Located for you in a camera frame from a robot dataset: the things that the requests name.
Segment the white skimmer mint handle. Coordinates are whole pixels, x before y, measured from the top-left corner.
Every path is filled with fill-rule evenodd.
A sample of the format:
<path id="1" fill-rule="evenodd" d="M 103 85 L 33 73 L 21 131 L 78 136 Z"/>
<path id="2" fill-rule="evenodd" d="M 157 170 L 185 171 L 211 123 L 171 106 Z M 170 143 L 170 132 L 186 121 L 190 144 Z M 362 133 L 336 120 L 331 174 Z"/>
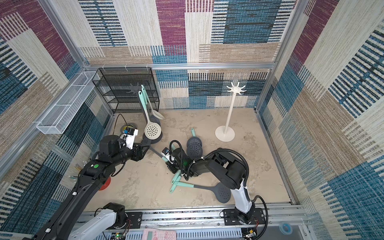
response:
<path id="1" fill-rule="evenodd" d="M 143 95 L 144 95 L 144 99 L 145 99 L 145 103 L 146 103 L 146 105 L 149 104 L 149 106 L 151 107 L 151 113 L 152 113 L 152 115 L 155 116 L 155 117 L 156 117 L 157 119 L 159 119 L 159 120 L 164 120 L 165 117 L 164 117 L 162 114 L 160 114 L 158 111 L 156 111 L 156 110 L 153 109 L 152 104 L 151 104 L 151 101 L 150 101 L 150 98 L 149 98 L 149 96 L 148 96 L 148 94 L 147 94 L 147 91 L 146 91 L 144 85 L 142 85 L 142 93 L 143 93 Z"/>

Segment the grey utensil rack stand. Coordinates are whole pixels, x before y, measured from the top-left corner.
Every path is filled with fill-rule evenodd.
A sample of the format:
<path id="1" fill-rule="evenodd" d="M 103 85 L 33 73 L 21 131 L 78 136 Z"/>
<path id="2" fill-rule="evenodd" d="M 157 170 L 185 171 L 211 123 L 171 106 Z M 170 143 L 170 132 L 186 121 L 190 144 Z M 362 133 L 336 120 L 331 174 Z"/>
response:
<path id="1" fill-rule="evenodd" d="M 129 91 L 130 94 L 134 94 L 134 95 L 136 95 L 136 97 L 138 98 L 138 100 L 139 100 L 139 104 L 140 104 L 141 110 L 142 110 L 142 112 L 143 112 L 143 114 L 144 114 L 144 116 L 145 116 L 145 121 L 146 121 L 146 125 L 147 125 L 147 117 L 146 117 L 146 115 L 145 115 L 143 106 L 142 106 L 142 104 L 141 104 L 141 101 L 140 101 L 140 98 L 139 98 L 139 95 L 138 95 L 138 92 L 139 92 L 139 91 L 142 92 L 142 85 L 140 85 L 140 86 L 139 86 L 139 85 L 136 85 L 136 86 L 131 85 L 129 90 L 130 90 L 130 91 Z M 150 120 L 151 120 L 151 122 L 156 122 L 157 124 L 160 125 L 160 121 L 159 121 L 156 117 L 154 117 L 153 115 L 150 116 Z M 152 140 L 152 144 L 156 144 L 156 143 L 158 143 L 158 142 L 162 139 L 162 137 L 163 137 L 163 133 L 161 132 L 161 135 L 160 135 L 157 139 Z"/>

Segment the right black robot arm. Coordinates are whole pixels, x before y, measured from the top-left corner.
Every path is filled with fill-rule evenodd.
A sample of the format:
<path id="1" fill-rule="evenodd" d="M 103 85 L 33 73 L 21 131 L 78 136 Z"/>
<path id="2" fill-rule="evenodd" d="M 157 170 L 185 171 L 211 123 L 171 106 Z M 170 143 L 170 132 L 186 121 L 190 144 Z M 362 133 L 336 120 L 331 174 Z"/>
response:
<path id="1" fill-rule="evenodd" d="M 170 170 L 179 173 L 174 178 L 184 178 L 188 181 L 205 173 L 213 174 L 220 183 L 230 190 L 235 199 L 237 219 L 242 224 L 249 224 L 253 220 L 255 204 L 251 201 L 247 189 L 249 165 L 245 158 L 231 149 L 218 148 L 204 157 L 191 159 L 182 148 L 170 151 Z"/>

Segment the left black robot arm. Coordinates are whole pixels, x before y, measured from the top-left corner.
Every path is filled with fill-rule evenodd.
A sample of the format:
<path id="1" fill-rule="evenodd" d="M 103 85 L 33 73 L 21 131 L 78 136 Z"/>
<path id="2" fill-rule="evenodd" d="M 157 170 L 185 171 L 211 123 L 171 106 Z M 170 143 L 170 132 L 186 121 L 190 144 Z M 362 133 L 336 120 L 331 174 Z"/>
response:
<path id="1" fill-rule="evenodd" d="M 93 196 L 109 177 L 117 174 L 116 166 L 125 165 L 128 160 L 138 162 L 146 151 L 141 144 L 128 148 L 126 141 L 116 135 L 105 136 L 99 143 L 99 150 L 84 166 L 71 193 L 48 222 L 31 238 L 32 240 L 68 240 L 76 221 Z"/>

